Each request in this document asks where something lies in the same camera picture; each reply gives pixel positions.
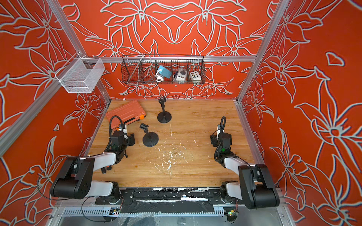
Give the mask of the black round stand base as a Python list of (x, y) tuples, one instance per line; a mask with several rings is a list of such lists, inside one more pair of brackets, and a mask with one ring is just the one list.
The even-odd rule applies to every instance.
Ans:
[(172, 119), (172, 115), (167, 111), (160, 112), (157, 116), (157, 120), (163, 124), (170, 122), (171, 119)]

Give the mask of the black mic clip pole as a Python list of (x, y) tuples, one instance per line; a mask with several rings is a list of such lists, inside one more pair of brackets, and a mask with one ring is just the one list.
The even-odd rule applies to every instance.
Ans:
[(164, 112), (165, 111), (165, 102), (166, 102), (166, 97), (161, 97), (158, 102), (161, 104), (161, 108), (162, 108), (162, 111)]
[(140, 129), (142, 129), (145, 132), (145, 134), (149, 133), (149, 126), (145, 123), (141, 123)]

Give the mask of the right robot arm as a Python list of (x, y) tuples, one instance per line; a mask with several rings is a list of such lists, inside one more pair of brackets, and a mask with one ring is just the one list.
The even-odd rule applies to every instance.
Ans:
[(248, 209), (277, 207), (280, 196), (265, 164), (251, 165), (232, 152), (232, 135), (224, 132), (226, 117), (221, 118), (217, 130), (210, 135), (216, 148), (214, 160), (239, 177), (238, 182), (223, 182), (220, 197), (223, 201), (241, 200)]

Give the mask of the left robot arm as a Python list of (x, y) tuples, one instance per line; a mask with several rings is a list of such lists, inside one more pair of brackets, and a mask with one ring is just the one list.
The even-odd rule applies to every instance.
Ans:
[(51, 196), (65, 199), (84, 199), (86, 197), (104, 197), (111, 203), (121, 200), (117, 182), (93, 180), (93, 172), (103, 173), (128, 157), (126, 149), (135, 144), (134, 134), (127, 134), (126, 124), (119, 116), (109, 120), (109, 141), (105, 151), (88, 157), (68, 157), (59, 171), (53, 185)]

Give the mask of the orange plastic tool case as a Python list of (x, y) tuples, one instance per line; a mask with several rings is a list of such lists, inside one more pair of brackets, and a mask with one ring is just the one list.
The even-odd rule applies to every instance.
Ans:
[(106, 113), (106, 118), (111, 119), (112, 116), (118, 116), (121, 118), (123, 124), (129, 125), (135, 121), (143, 120), (147, 114), (137, 100), (133, 100), (127, 104), (124, 104), (116, 109), (113, 109)]

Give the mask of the white button box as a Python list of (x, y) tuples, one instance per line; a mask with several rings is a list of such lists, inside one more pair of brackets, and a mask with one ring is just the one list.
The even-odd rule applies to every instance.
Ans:
[(198, 71), (189, 72), (189, 80), (193, 83), (201, 82), (202, 77)]

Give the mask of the teal box in basket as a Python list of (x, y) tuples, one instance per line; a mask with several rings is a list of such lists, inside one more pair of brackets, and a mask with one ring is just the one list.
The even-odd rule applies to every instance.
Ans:
[(170, 78), (172, 75), (172, 72), (169, 69), (165, 68), (164, 66), (159, 66), (156, 74), (161, 77)]

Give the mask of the white device black knobs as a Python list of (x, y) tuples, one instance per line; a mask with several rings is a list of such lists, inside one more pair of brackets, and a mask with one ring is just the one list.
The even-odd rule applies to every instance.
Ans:
[(174, 75), (174, 82), (184, 82), (187, 80), (188, 72), (186, 69), (179, 68), (176, 74)]

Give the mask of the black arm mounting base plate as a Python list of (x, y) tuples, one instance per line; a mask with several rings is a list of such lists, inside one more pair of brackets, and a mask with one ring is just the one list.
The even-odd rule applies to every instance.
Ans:
[(242, 200), (229, 198), (219, 187), (130, 187), (120, 188), (118, 202), (97, 197), (95, 204), (120, 208), (121, 213), (214, 214), (243, 207)]

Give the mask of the clear plastic wall bin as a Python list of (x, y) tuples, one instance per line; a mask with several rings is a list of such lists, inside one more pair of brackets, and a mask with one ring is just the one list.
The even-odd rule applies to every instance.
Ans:
[(101, 58), (92, 58), (90, 62), (76, 58), (56, 78), (68, 93), (87, 94), (94, 91), (104, 70)]

